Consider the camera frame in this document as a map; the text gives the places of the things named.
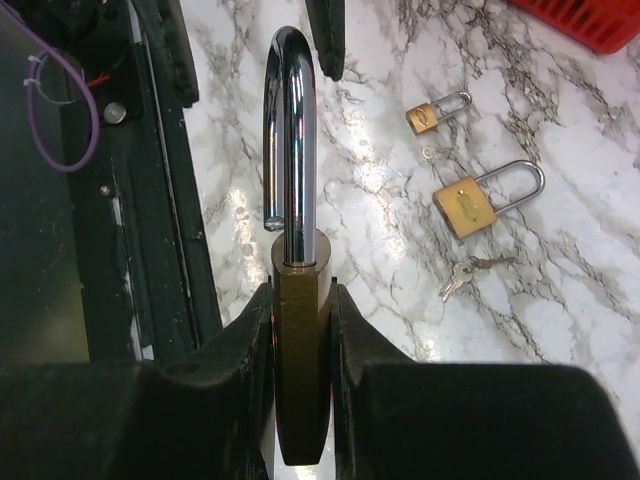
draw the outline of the padlock shackle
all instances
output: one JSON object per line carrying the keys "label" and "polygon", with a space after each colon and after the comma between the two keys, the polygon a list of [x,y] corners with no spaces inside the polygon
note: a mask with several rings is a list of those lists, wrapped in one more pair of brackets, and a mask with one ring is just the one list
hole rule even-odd
{"label": "padlock shackle", "polygon": [[473,101],[473,98],[471,97],[471,94],[469,92],[465,92],[464,90],[460,90],[459,92],[454,92],[454,93],[452,93],[450,95],[447,95],[446,97],[441,98],[440,100],[436,100],[435,102],[431,103],[432,107],[439,107],[443,103],[447,103],[447,102],[449,102],[449,101],[451,101],[451,100],[453,100],[454,98],[457,98],[457,97],[462,99],[462,106],[460,108],[457,108],[456,110],[453,110],[451,112],[445,113],[441,117],[437,117],[438,118],[438,122],[444,122],[445,120],[448,120],[451,117],[453,117],[454,115],[460,113],[465,108],[468,108],[469,105],[471,105],[471,102]]}
{"label": "padlock shackle", "polygon": [[271,41],[263,105],[264,228],[284,229],[284,262],[316,262],[316,84],[304,35]]}
{"label": "padlock shackle", "polygon": [[544,172],[538,165],[536,165],[535,163],[529,160],[515,160],[513,162],[509,162],[501,167],[496,168],[495,170],[491,170],[490,172],[487,172],[484,175],[480,175],[479,177],[475,178],[476,183],[480,184],[480,183],[486,182],[490,178],[500,175],[501,173],[507,170],[510,170],[512,168],[517,168],[517,167],[524,167],[533,174],[533,176],[536,179],[536,189],[533,192],[529,193],[528,195],[525,195],[524,197],[521,197],[511,203],[508,203],[507,205],[504,205],[498,209],[495,209],[496,215],[500,215],[502,213],[508,212],[512,208],[516,208],[517,206],[523,204],[524,202],[528,202],[529,200],[540,195],[547,183]]}

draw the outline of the key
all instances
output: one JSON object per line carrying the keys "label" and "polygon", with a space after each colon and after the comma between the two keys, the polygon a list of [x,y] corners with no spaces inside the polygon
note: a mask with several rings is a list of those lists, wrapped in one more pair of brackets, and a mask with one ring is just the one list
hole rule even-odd
{"label": "key", "polygon": [[498,263],[513,263],[516,261],[516,257],[500,257],[500,258],[492,258],[492,259],[483,259],[478,257],[467,257],[468,261],[471,262],[473,268],[477,268],[480,270],[486,270]]}
{"label": "key", "polygon": [[453,292],[458,290],[462,285],[469,282],[473,278],[473,272],[475,268],[468,261],[462,261],[456,263],[453,266],[453,274],[449,281],[445,283],[444,287],[440,290],[438,295],[442,298],[443,302],[449,300],[449,297]]}

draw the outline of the marble surface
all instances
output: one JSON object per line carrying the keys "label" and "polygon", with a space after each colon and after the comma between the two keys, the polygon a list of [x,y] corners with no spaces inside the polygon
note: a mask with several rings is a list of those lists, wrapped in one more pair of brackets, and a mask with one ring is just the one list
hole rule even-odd
{"label": "marble surface", "polygon": [[[229,321],[271,268],[274,234],[261,220],[269,42],[283,25],[311,35],[302,0],[182,4],[201,89],[187,127]],[[347,4],[344,78],[333,83],[316,63],[318,227],[334,274],[414,359],[585,368],[638,451],[640,42],[597,57],[502,0]],[[461,88],[474,98],[468,112],[411,132],[407,109]],[[520,158],[546,172],[543,194],[457,241],[432,193]],[[513,172],[486,188],[497,204],[532,185]],[[443,304],[438,290],[466,255],[517,263],[479,272]],[[326,478],[331,461],[323,468],[278,478]]]}

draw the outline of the red basket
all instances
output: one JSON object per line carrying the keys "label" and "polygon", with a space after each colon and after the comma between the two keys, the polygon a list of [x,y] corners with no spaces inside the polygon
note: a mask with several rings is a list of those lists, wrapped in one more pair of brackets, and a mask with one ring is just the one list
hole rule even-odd
{"label": "red basket", "polygon": [[640,0],[510,0],[600,53],[640,33]]}

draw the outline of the brass padlock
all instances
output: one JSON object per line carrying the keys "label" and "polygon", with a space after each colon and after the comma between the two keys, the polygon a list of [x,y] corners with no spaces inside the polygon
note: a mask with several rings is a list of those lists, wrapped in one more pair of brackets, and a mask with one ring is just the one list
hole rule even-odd
{"label": "brass padlock", "polygon": [[283,27],[267,59],[264,228],[271,248],[278,438],[287,465],[320,461],[329,427],[331,244],[316,230],[316,93],[304,35]]}
{"label": "brass padlock", "polygon": [[[452,112],[445,113],[441,116],[438,116],[436,113],[436,107],[439,107],[443,103],[447,103],[454,98],[462,99],[462,106]],[[426,132],[427,130],[431,130],[432,128],[436,128],[438,123],[448,120],[453,115],[461,112],[469,105],[471,105],[472,98],[469,92],[460,91],[452,93],[451,95],[447,95],[440,100],[436,100],[433,103],[423,103],[422,105],[418,105],[417,107],[412,108],[407,111],[406,117],[409,125],[413,130],[413,133],[416,135],[418,133]]]}
{"label": "brass padlock", "polygon": [[[536,188],[528,195],[495,209],[479,184],[514,167],[528,168],[536,178]],[[498,215],[537,197],[544,190],[545,183],[544,172],[538,165],[529,160],[516,160],[475,179],[462,178],[434,193],[433,200],[456,238],[461,239],[494,224]]]}

